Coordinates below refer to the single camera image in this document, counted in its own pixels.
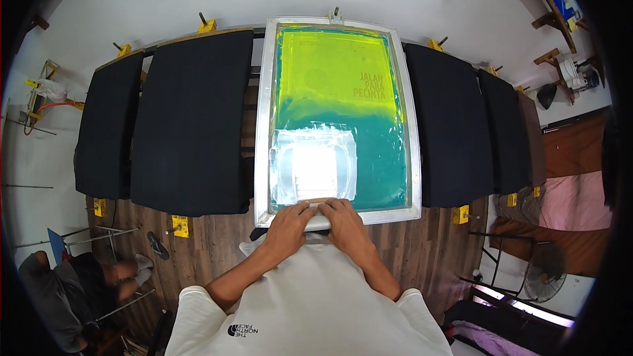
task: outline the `person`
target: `person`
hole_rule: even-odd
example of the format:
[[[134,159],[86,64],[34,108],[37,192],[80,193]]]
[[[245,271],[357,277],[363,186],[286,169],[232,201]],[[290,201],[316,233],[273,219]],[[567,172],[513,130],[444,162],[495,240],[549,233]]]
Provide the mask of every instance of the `person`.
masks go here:
[[[327,237],[305,232],[317,210]],[[281,209],[240,249],[240,264],[180,292],[166,356],[452,355],[422,294],[400,288],[350,201]]]
[[[64,352],[75,353],[87,346],[83,325],[132,296],[149,279],[153,266],[141,254],[109,265],[84,253],[68,256],[51,270],[46,252],[40,250],[22,262],[19,273],[52,338]]]

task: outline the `brown cloth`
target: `brown cloth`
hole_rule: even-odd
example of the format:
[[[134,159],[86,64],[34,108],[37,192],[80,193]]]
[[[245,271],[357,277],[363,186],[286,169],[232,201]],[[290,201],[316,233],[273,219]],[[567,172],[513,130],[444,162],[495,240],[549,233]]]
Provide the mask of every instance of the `brown cloth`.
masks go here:
[[[539,122],[539,114],[536,111],[534,101],[529,99],[524,93],[517,92],[517,94],[523,120],[526,122],[527,141],[530,148],[530,161],[532,164],[530,180],[532,181],[532,187],[536,187],[545,183],[547,178],[541,123]]]
[[[548,178],[602,170],[603,113],[543,135]]]
[[[539,225],[543,198],[547,190],[545,185],[541,186],[541,195],[534,198],[534,188],[532,186],[522,188],[517,192],[517,205],[508,206],[507,195],[494,195],[493,202],[497,211],[497,216],[502,218],[520,221],[531,225]]]
[[[609,238],[609,229],[596,231],[558,231],[506,218],[497,218],[493,234],[530,236],[537,242],[553,241],[567,254],[567,273],[595,277]],[[499,249],[499,238],[490,238],[490,246]],[[529,261],[531,245],[525,240],[503,240],[503,251]]]

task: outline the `wooden floor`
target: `wooden floor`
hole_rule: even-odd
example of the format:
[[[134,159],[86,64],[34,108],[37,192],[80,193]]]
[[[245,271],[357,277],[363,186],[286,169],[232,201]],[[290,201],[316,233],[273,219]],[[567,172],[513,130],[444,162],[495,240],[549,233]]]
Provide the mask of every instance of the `wooden floor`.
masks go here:
[[[87,199],[87,204],[92,206],[92,200]],[[419,220],[367,226],[385,265],[403,288],[420,289],[438,322],[443,321],[443,312],[462,299],[469,287],[457,276],[469,275],[479,267],[484,241],[469,236],[468,231],[485,230],[487,207],[486,198],[473,202],[470,212],[480,219],[470,219],[463,225],[452,224],[450,209],[424,208]],[[161,310],[176,311],[181,289],[192,284],[204,285],[244,259],[238,246],[248,241],[254,222],[252,212],[190,218],[193,228],[185,239],[165,235],[165,230],[171,227],[171,216],[129,200],[109,201],[105,218],[97,218],[90,212],[93,236],[105,234],[95,225],[139,227],[138,231],[115,238],[116,252],[122,258],[142,253],[155,264],[152,278],[141,290],[156,288],[156,292],[115,314],[114,320],[128,324],[133,336],[148,342]],[[169,251],[169,260],[160,260],[151,251],[147,241],[150,231]],[[93,242],[93,251],[100,262],[113,262],[107,240]]]

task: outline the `aluminum frame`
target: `aluminum frame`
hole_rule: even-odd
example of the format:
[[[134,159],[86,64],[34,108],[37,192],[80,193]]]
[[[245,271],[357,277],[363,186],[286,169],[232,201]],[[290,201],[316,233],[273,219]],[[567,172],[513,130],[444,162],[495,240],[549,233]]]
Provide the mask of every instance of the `aluminum frame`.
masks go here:
[[[261,59],[261,74],[259,76],[259,96],[257,99],[257,123],[255,131],[255,226],[269,227],[274,214],[268,213],[270,195],[268,193],[268,159],[269,134],[272,125],[271,96],[273,87],[273,64],[275,59],[275,36],[279,24],[323,24],[330,25],[326,17],[271,17],[266,23],[264,49]],[[394,72],[400,76],[399,89],[401,93],[403,120],[407,124],[409,155],[407,166],[411,176],[407,179],[407,187],[411,196],[411,207],[404,209],[376,210],[359,212],[365,225],[391,223],[419,219],[422,215],[422,168],[420,157],[420,140],[418,138],[418,123],[415,115],[413,91],[407,71],[405,53],[400,43],[398,33],[393,28],[370,24],[354,20],[344,20],[344,26],[379,31],[391,36],[392,66]],[[329,221],[318,212],[310,219],[306,231],[316,231],[330,228]]]

